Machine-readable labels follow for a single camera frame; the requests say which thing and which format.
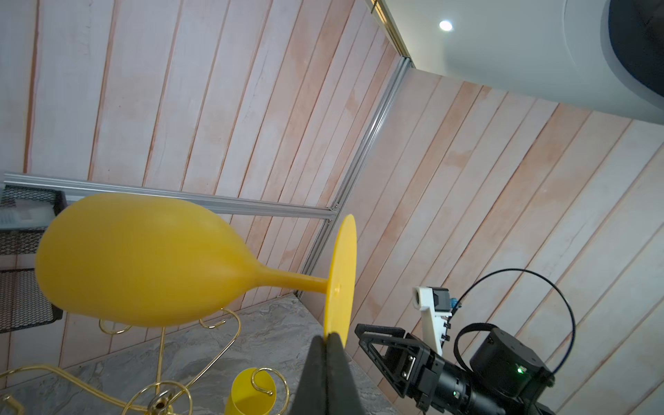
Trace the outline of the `amber yellow wine glass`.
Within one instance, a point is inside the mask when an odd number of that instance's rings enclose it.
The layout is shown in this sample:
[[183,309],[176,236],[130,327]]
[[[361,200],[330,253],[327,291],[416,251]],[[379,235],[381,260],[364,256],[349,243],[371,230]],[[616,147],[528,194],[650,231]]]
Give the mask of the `amber yellow wine glass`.
[[356,221],[342,222],[327,278],[261,264],[220,216],[192,202],[88,196],[57,215],[36,252],[41,292],[64,311],[145,328],[210,316],[268,286],[325,296],[323,332],[349,335]]

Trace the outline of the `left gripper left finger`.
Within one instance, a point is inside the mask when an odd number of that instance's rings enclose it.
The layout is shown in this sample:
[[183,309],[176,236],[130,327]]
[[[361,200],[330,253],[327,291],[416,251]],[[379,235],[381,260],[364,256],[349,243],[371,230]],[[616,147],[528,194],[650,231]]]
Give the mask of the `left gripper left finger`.
[[290,415],[327,413],[326,347],[321,336],[311,342],[304,369],[290,406]]

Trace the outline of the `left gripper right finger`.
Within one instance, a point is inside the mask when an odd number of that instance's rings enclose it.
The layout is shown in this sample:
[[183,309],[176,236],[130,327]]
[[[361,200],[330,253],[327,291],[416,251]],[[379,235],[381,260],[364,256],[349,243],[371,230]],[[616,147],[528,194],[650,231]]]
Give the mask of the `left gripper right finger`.
[[337,333],[326,340],[326,413],[329,415],[364,415],[342,339]]

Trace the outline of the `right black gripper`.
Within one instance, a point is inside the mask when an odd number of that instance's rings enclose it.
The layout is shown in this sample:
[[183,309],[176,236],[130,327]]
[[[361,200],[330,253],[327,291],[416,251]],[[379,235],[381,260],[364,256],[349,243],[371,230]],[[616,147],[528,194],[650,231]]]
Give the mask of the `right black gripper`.
[[429,410],[444,363],[423,343],[416,344],[401,328],[359,323],[354,329],[361,349],[401,398]]

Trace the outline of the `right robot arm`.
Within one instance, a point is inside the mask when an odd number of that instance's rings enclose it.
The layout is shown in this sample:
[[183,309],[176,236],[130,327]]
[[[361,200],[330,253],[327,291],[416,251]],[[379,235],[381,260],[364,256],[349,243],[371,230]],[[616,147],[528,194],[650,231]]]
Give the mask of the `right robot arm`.
[[411,398],[427,412],[452,414],[550,414],[539,402],[554,384],[539,356],[490,323],[473,323],[464,333],[487,337],[469,364],[446,361],[415,335],[401,328],[359,324],[361,349],[399,397]]

